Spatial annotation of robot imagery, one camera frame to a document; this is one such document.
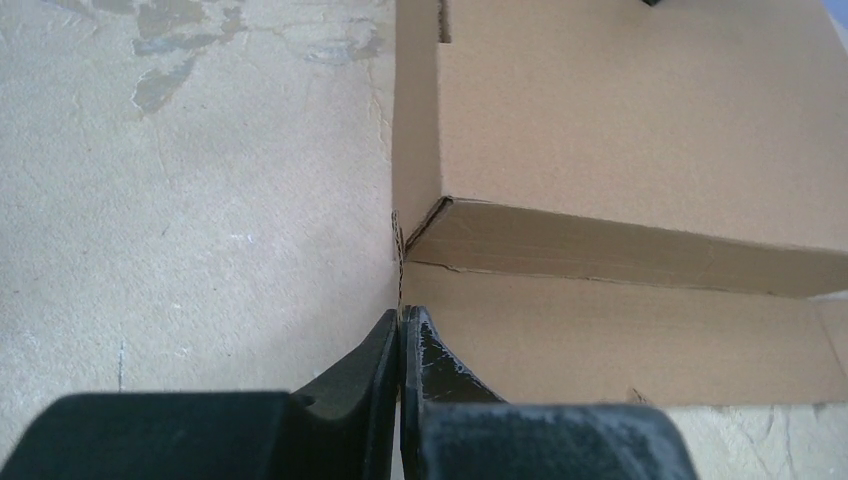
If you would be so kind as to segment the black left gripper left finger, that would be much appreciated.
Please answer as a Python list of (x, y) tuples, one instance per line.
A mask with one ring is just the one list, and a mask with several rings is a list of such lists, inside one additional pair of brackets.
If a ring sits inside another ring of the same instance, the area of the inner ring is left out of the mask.
[(27, 427), (5, 479), (387, 479), (396, 314), (294, 392), (85, 393)]

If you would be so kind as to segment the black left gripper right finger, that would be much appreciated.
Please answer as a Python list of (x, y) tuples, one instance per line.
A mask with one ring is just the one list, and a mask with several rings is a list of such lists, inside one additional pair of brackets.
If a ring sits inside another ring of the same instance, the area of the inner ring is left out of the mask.
[(408, 479), (695, 479), (682, 435), (644, 404), (512, 404), (408, 306), (400, 450)]

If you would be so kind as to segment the brown cardboard box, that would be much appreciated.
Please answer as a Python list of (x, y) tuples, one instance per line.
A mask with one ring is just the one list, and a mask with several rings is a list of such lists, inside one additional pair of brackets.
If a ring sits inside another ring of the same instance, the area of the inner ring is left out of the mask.
[(513, 402), (847, 398), (820, 1), (400, 1), (403, 295)]

